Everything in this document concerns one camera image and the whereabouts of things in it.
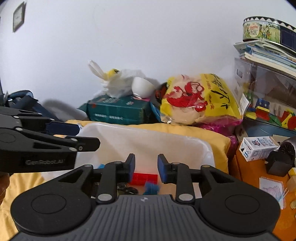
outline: wooden toy block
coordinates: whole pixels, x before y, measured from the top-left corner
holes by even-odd
[[[255,105],[255,108],[257,106],[260,106],[260,107],[263,107],[263,108],[266,108],[266,109],[269,109],[269,101],[266,101],[264,99],[261,99],[261,98],[258,98],[257,99],[257,102],[256,102],[256,105]]]
[[[253,120],[256,120],[256,118],[257,118],[256,113],[255,112],[250,112],[250,111],[247,111],[245,116],[249,117],[249,118],[251,118]]]
[[[290,109],[287,109],[287,112],[293,115],[294,111],[291,111]]]
[[[257,106],[256,109],[264,110],[264,111],[269,113],[269,109],[263,108],[261,106]]]
[[[280,117],[279,120],[280,120],[281,122],[283,122],[283,121],[288,117],[289,114],[290,114],[289,112],[284,111],[283,116]]]
[[[296,128],[296,116],[292,116],[289,120],[288,120],[288,128],[290,130],[294,130]]]
[[[277,125],[281,126],[281,121],[279,120],[278,117],[276,117],[273,114],[269,114],[270,119],[273,121],[272,124],[276,123]]]
[[[256,109],[255,109],[255,108],[253,108],[253,107],[250,107],[250,106],[249,106],[249,107],[248,107],[248,111],[249,111],[249,112],[255,112],[255,111],[256,111]]]
[[[261,118],[265,121],[269,121],[269,115],[268,115],[268,112],[264,111],[264,110],[261,110],[261,109],[256,109],[256,116],[257,118]]]
[[[284,128],[288,128],[288,121],[289,121],[289,119],[292,117],[292,114],[289,114],[288,116],[287,116],[287,118],[286,119],[284,119],[284,121],[281,123],[282,124],[282,127],[284,127]]]

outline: stack of books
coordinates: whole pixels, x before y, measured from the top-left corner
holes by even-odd
[[[234,44],[241,59],[247,59],[279,70],[296,78],[296,52],[266,40],[251,40]]]

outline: green book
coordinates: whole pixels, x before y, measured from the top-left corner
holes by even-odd
[[[108,95],[99,96],[79,107],[91,121],[110,124],[144,124],[151,115],[150,102],[136,99],[133,96],[112,98]]]

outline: green wooden block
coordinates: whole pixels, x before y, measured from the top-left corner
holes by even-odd
[[[271,122],[269,122],[269,123],[271,123],[271,124],[277,124],[278,126],[282,126],[281,121],[278,119],[278,117],[276,117],[273,114],[269,114],[269,117],[270,117],[269,120],[273,122],[273,123],[271,123]]]

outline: white wall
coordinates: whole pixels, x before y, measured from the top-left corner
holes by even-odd
[[[159,82],[202,72],[230,82],[243,19],[269,16],[296,26],[285,0],[27,0],[25,23],[13,33],[21,2],[8,0],[1,12],[3,89],[76,107],[99,89],[88,59],[104,70],[141,69]]]

